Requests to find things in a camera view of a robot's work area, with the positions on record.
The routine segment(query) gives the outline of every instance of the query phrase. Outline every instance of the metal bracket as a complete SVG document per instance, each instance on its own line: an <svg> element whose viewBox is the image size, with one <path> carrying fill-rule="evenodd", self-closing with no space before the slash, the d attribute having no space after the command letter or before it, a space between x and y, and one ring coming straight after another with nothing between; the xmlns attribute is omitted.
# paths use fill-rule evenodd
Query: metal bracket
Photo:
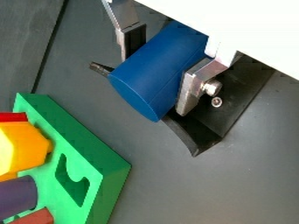
<svg viewBox="0 0 299 224"><path fill-rule="evenodd" d="M241 54L231 47L208 41L205 53L213 59L202 59L182 75L178 99L176 102L176 113L185 116L198 103L204 94L215 96L220 91L221 84L212 78L224 72L239 60Z"/></svg>
<svg viewBox="0 0 299 224"><path fill-rule="evenodd" d="M172 109L162 118L193 157L221 141L273 72L275 69L244 56L217 77L223 83L219 97L205 94L186 116Z"/></svg>
<svg viewBox="0 0 299 224"><path fill-rule="evenodd" d="M145 44L145 24L138 22L133 0L101 0L116 28L116 42L124 61Z"/></svg>

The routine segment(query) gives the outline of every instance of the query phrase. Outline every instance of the gray table surface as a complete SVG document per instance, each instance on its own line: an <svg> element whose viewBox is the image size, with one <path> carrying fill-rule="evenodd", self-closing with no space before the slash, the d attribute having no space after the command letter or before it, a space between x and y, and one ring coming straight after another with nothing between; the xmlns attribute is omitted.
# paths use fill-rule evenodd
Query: gray table surface
<svg viewBox="0 0 299 224"><path fill-rule="evenodd" d="M0 1L0 110L30 92L62 0Z"/></svg>
<svg viewBox="0 0 299 224"><path fill-rule="evenodd" d="M164 17L137 9L150 37ZM193 158L164 123L146 121L89 70L90 61L120 63L113 27L98 0L70 0L36 93L132 164L109 223L296 224L297 82L276 73L223 142Z"/></svg>

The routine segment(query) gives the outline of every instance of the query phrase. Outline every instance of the orange block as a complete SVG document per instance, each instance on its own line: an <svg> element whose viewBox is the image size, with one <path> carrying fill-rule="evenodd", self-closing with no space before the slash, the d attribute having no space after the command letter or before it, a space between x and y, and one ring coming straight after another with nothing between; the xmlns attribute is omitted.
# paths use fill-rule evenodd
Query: orange block
<svg viewBox="0 0 299 224"><path fill-rule="evenodd" d="M6 173L2 176L0 176L0 182L1 181L6 181L8 179L16 179L17 178L17 174L14 173Z"/></svg>
<svg viewBox="0 0 299 224"><path fill-rule="evenodd" d="M10 224L53 224L53 218L46 208L25 215L22 218L8 222Z"/></svg>
<svg viewBox="0 0 299 224"><path fill-rule="evenodd" d="M44 164L52 143L28 122L0 122L0 179Z"/></svg>

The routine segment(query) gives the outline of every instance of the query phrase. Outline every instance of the colorful blocks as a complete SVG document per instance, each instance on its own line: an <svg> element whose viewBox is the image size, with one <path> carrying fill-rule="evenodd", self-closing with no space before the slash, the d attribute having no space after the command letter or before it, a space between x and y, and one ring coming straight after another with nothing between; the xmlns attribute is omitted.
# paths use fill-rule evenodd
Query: colorful blocks
<svg viewBox="0 0 299 224"><path fill-rule="evenodd" d="M8 222L9 224L53 224L53 218L46 208L25 215L22 218Z"/></svg>
<svg viewBox="0 0 299 224"><path fill-rule="evenodd" d="M42 165L50 141L28 122L0 122L0 176Z"/></svg>
<svg viewBox="0 0 299 224"><path fill-rule="evenodd" d="M18 94L13 111L25 112L53 144L46 163L18 172L18 176L30 175L36 181L36 209L48 207L54 224L106 224L129 163L46 95Z"/></svg>
<svg viewBox="0 0 299 224"><path fill-rule="evenodd" d="M37 188L30 176L0 183L0 221L33 209L37 204Z"/></svg>

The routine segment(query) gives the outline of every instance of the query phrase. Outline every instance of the screw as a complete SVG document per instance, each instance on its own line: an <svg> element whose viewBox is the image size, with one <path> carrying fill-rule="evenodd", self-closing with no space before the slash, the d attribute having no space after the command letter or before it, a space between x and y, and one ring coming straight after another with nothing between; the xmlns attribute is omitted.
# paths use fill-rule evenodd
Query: screw
<svg viewBox="0 0 299 224"><path fill-rule="evenodd" d="M202 91L209 96L215 96L219 93L220 88L221 88L221 83L215 79L206 80L206 82L202 85Z"/></svg>
<svg viewBox="0 0 299 224"><path fill-rule="evenodd" d="M213 98L210 99L210 106L212 106L213 108L219 108L220 105L221 105L221 99L220 99L219 97L213 97Z"/></svg>

